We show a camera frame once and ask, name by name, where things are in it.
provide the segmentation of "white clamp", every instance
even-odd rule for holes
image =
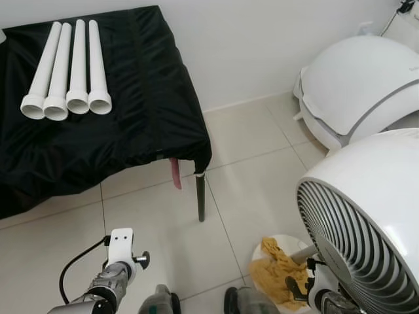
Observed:
[[[124,262],[131,268],[131,277],[128,280],[130,284],[137,273],[137,266],[132,259],[132,242],[134,231],[131,228],[114,229],[111,233],[111,241],[108,249],[108,263],[106,266]]]

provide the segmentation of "power cord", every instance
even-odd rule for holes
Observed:
[[[69,300],[68,300],[67,296],[65,295],[65,291],[64,291],[64,277],[65,277],[65,273],[67,272],[67,270],[76,261],[78,261],[80,258],[82,258],[84,255],[88,254],[89,252],[92,252],[95,248],[97,248],[102,243],[104,243],[105,246],[109,246],[110,240],[111,240],[111,236],[106,235],[105,237],[103,237],[102,240],[100,240],[99,242],[93,244],[91,247],[89,247],[87,250],[85,250],[82,253],[80,253],[79,255],[77,255],[70,262],[68,262],[67,265],[65,265],[63,271],[61,272],[61,275],[60,275],[60,283],[59,283],[59,286],[60,286],[60,294],[61,294],[61,297],[62,297],[62,299],[63,299],[63,301],[64,301],[65,304],[68,304],[69,303]]]
[[[383,36],[388,28],[390,27],[390,25],[393,23],[393,20],[395,18],[395,16],[397,15],[397,13],[407,13],[408,11],[410,11],[413,7],[413,4],[416,0],[404,0],[401,2],[401,6],[394,12],[392,18],[390,18],[390,21],[387,23],[386,27],[384,28],[384,30],[381,32],[380,36]]]

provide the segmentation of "metal stand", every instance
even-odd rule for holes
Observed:
[[[205,220],[205,172],[195,175],[196,177],[196,197],[198,198],[199,221]]]

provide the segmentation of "white floor tile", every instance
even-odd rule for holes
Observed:
[[[300,107],[298,99],[292,92],[266,99],[265,102],[291,145],[314,140],[314,136],[303,120],[293,120],[293,117],[300,111]]]
[[[244,283],[248,287],[255,288],[255,284],[253,283],[253,280],[251,280],[250,275],[244,277]]]
[[[0,313],[48,313],[62,305],[61,270],[104,235],[101,203],[0,230]],[[70,300],[85,292],[105,259],[100,247],[69,269]]]
[[[292,148],[208,171],[209,185],[243,274],[264,236],[288,234],[310,243],[295,200],[306,172]]]
[[[101,201],[100,185],[97,185],[80,194],[50,198],[30,211],[1,219],[0,229],[60,213],[68,209],[96,203],[97,201]]]
[[[224,314],[224,295],[228,288],[240,288],[243,279],[237,279],[223,286],[204,292],[181,302],[182,314]]]
[[[294,146],[294,149],[307,169],[313,168],[321,162],[327,154],[327,148],[318,141],[296,145]]]
[[[221,219],[206,189],[206,221],[198,221],[195,178],[183,191],[164,183],[104,201],[106,230],[134,229],[136,254],[149,251],[151,264],[140,273],[121,305],[136,313],[159,283],[187,298],[240,277]]]
[[[106,200],[171,180],[172,169],[169,159],[157,160],[147,165],[122,170],[106,178],[101,183],[102,195],[103,199]]]
[[[195,163],[192,160],[180,160],[179,167],[182,177],[192,175],[195,172]]]
[[[204,116],[213,149],[209,168],[289,146],[269,110],[260,101],[210,111]]]

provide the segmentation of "black cloth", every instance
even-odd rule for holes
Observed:
[[[77,18],[86,22],[87,43],[88,21],[99,24],[113,110],[103,116],[70,113],[63,122],[26,118],[20,103],[52,22],[4,29],[0,218],[27,211],[51,196],[80,193],[127,167],[178,158],[194,160],[196,173],[201,173],[210,162],[200,105],[159,7]],[[74,30],[77,18],[60,21]]]

